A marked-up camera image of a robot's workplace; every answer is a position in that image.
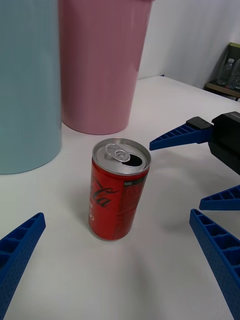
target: pink cup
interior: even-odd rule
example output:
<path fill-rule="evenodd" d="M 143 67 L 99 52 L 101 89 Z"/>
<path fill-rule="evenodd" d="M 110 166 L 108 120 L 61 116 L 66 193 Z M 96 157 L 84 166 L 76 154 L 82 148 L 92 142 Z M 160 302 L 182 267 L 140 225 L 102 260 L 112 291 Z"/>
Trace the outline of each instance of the pink cup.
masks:
<path fill-rule="evenodd" d="M 129 122 L 153 0 L 59 0 L 62 119 L 87 134 Z"/>

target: white table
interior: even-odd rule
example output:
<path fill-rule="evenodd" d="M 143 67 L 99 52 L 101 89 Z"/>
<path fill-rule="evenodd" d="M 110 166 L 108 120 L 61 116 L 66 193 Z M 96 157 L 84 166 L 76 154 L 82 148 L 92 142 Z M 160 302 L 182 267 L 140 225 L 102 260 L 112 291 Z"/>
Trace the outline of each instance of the white table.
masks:
<path fill-rule="evenodd" d="M 138 81 L 129 126 L 113 136 L 148 147 L 194 116 L 211 121 L 239 109 L 153 77 Z M 89 231 L 88 206 L 92 148 L 107 137 L 64 125 L 62 136 L 49 164 L 0 176 L 0 238 L 37 212 L 47 226 L 4 320 L 232 320 L 189 217 L 201 198 L 240 184 L 240 177 L 207 144 L 153 151 L 131 232 L 103 241 Z M 206 214 L 240 238 L 239 212 Z"/>

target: pull tab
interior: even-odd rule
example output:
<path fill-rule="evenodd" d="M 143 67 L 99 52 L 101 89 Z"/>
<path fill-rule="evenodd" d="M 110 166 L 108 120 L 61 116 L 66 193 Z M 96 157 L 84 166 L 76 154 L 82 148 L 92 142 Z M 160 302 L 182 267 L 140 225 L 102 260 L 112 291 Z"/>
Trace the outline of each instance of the pull tab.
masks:
<path fill-rule="evenodd" d="M 131 158 L 129 152 L 123 150 L 119 145 L 115 143 L 106 144 L 104 147 L 104 151 L 106 152 L 106 154 L 113 157 L 113 159 L 119 162 L 128 162 Z"/>

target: nutrition label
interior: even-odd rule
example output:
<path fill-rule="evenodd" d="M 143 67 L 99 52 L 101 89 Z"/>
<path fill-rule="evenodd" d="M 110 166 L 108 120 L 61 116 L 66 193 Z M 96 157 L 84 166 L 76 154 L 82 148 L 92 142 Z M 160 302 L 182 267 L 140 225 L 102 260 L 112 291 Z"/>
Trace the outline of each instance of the nutrition label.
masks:
<path fill-rule="evenodd" d="M 145 175 L 140 179 L 124 182 L 119 211 L 116 214 L 114 236 L 122 234 L 126 226 L 131 228 L 146 178 Z"/>

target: red can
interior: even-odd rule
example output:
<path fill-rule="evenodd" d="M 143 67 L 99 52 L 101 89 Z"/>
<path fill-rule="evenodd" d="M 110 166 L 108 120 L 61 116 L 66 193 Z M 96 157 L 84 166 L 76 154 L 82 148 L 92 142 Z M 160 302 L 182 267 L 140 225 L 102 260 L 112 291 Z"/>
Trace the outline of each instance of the red can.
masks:
<path fill-rule="evenodd" d="M 131 230 L 150 164 L 149 151 L 129 139 L 93 148 L 88 221 L 100 238 L 117 240 Z"/>

